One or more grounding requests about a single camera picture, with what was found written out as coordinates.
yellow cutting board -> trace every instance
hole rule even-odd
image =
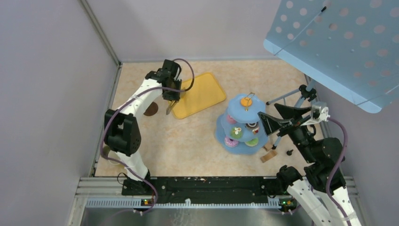
[[[182,82],[182,88],[190,86],[191,79]],[[196,76],[193,87],[181,94],[180,101],[172,108],[177,119],[184,119],[192,114],[218,104],[226,99],[226,93],[212,73]]]

cable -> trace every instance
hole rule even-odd
[[[185,90],[180,90],[180,92],[187,92],[188,90],[191,90],[192,86],[194,85],[194,70],[191,67],[191,64],[189,64],[187,60],[182,59],[182,58],[176,58],[173,61],[177,61],[177,60],[181,60],[181,61],[185,62],[188,65],[188,67],[190,68],[190,70],[191,70],[192,80],[191,80],[190,86],[187,89],[185,89]]]
[[[314,137],[316,135],[316,126],[314,126],[313,124],[309,126],[313,129],[313,133],[311,136]]]
[[[191,70],[191,73],[192,73],[192,81],[191,81],[190,86],[189,86],[187,89],[178,90],[178,89],[172,89],[172,88],[168,88],[168,87],[154,87],[154,88],[150,88],[150,89],[144,90],[143,92],[139,93],[139,94],[137,95],[137,97],[140,97],[141,95],[143,95],[143,94],[145,94],[145,93],[148,93],[148,92],[150,92],[150,91],[156,90],[156,89],[164,89],[164,90],[169,90],[169,91],[174,91],[174,92],[179,92],[179,93],[186,92],[186,91],[190,90],[190,89],[192,88],[192,86],[194,85],[194,77],[195,77],[195,75],[194,75],[194,70],[193,70],[193,68],[191,67],[190,63],[188,63],[188,61],[186,61],[186,60],[184,60],[184,59],[181,59],[181,58],[174,59],[173,61],[176,61],[176,60],[184,61],[184,62],[189,66],[189,68],[190,68],[190,70]],[[127,101],[124,105],[122,105],[119,109],[117,109],[117,110],[115,111],[115,113],[112,115],[112,117],[110,118],[110,120],[108,121],[107,125],[106,125],[105,128],[104,128],[104,133],[103,133],[103,135],[102,135],[102,137],[101,137],[101,140],[102,140],[102,141],[105,140],[105,135],[107,134],[108,129],[110,128],[111,123],[112,123],[112,121],[115,119],[115,117],[119,114],[119,112],[121,112],[122,109],[124,109],[126,106],[128,106],[129,104],[131,104],[135,99],[136,99],[136,98],[132,98],[131,100]],[[154,187],[150,182],[148,182],[148,181],[145,180],[144,178],[141,178],[139,175],[137,175],[137,174],[136,174],[128,165],[126,165],[124,162],[106,156],[105,153],[104,153],[104,147],[103,147],[102,145],[100,146],[100,155],[101,155],[101,157],[103,157],[103,158],[106,159],[106,160],[115,161],[115,162],[121,164],[122,166],[126,167],[126,169],[129,170],[129,172],[130,172],[131,174],[133,174],[133,175],[134,175],[135,177],[137,177],[139,180],[143,181],[143,182],[146,183],[148,186],[150,186],[150,188],[151,188],[151,189],[154,191],[154,193],[155,193],[154,202],[151,204],[151,206],[149,207],[149,209],[147,209],[146,211],[144,211],[144,212],[142,212],[142,213],[140,212],[140,214],[145,214],[145,213],[148,213],[149,211],[151,211],[151,210],[154,208],[154,205],[157,203],[157,200],[158,200],[158,192],[157,192],[157,189],[155,189],[155,187]],[[110,220],[110,219],[113,218],[114,216],[116,216],[116,215],[118,215],[118,214],[120,214],[120,213],[126,212],[126,211],[133,211],[133,212],[135,212],[135,210],[131,210],[131,209],[118,211],[118,212],[112,214],[112,215],[111,215],[110,217],[108,217],[106,220],[104,220],[100,225],[105,225],[105,223],[106,223],[108,220]]]
[[[267,192],[267,189],[265,189],[264,192],[266,193],[266,196],[267,196],[268,198],[271,198],[271,199],[274,199],[274,198],[276,198],[276,196],[277,196],[277,195],[274,195],[273,197],[270,197],[269,193]]]
[[[337,162],[335,163],[333,169],[330,172],[330,175],[328,176],[328,180],[327,180],[327,184],[326,184],[326,192],[327,195],[329,196],[329,198],[331,199],[331,201],[333,201],[333,203],[335,205],[337,205],[338,209],[342,212],[343,217],[347,218],[348,215],[345,213],[345,211],[343,210],[342,206],[333,198],[331,192],[330,192],[330,186],[331,186],[331,180],[333,179],[334,174],[336,173],[336,171],[339,168],[339,165],[341,165],[342,159],[345,156],[346,153],[346,146],[348,145],[348,132],[346,131],[345,127],[343,126],[343,124],[341,124],[339,121],[337,121],[336,119],[333,118],[328,118],[329,121],[332,121],[333,123],[337,124],[343,133],[343,147],[342,147],[342,151],[341,154],[338,157]],[[348,226],[352,226],[351,221],[347,220],[346,221],[348,223]]]
[[[180,77],[181,73],[182,73],[182,67],[179,65],[179,74],[177,74],[176,80]]]
[[[119,173],[119,174],[116,176],[117,182],[118,182],[120,185],[123,185],[123,183],[119,182],[119,176],[120,176],[121,174],[125,175],[126,178],[127,178],[128,176],[126,175],[126,173],[123,173],[123,172]]]

beige floor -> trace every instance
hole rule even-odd
[[[181,78],[190,77],[189,68],[181,62]],[[222,114],[228,100],[239,93],[254,92],[268,101],[305,84],[304,75],[281,60],[259,61],[198,61],[191,62],[196,75],[212,72],[227,94],[227,99],[211,108],[178,120],[166,116],[167,102],[158,98],[160,109],[151,117],[143,116],[139,122],[142,143],[140,153],[152,176],[274,176],[283,165],[296,167],[304,174],[306,162],[288,137],[277,148],[278,155],[262,163],[260,157],[267,152],[259,150],[254,155],[234,155],[222,148],[214,137],[217,117]],[[144,76],[157,70],[162,62],[124,64],[113,108],[123,104],[140,86]],[[287,99],[293,106],[299,94]],[[279,116],[273,106],[267,113]],[[316,139],[322,138],[319,127]],[[286,151],[294,149],[292,156]],[[116,176],[126,170],[100,158],[96,176]]]

blue pegboard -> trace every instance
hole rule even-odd
[[[399,97],[397,0],[282,0],[263,45],[367,112]]]

blue tiered stand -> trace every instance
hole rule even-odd
[[[261,147],[263,147],[267,143],[267,135],[263,129],[262,122],[258,117],[258,112],[265,112],[266,104],[259,100],[258,97],[252,96],[252,105],[246,108],[241,104],[241,99],[247,97],[247,94],[238,94],[235,98],[229,101],[229,106],[227,107],[224,114],[220,115],[216,121],[216,139],[222,144],[222,146],[233,154],[255,154]],[[237,123],[230,124],[227,121],[227,114],[229,114]],[[246,123],[255,123],[259,124],[259,132],[257,134],[253,134],[251,130],[247,129]],[[236,147],[228,147],[224,143],[224,138],[227,136],[233,139],[230,136],[230,132],[234,127],[240,127],[242,129],[242,137],[237,139],[239,144]],[[258,138],[258,144],[250,147],[245,144],[245,142],[250,141],[254,138]]]

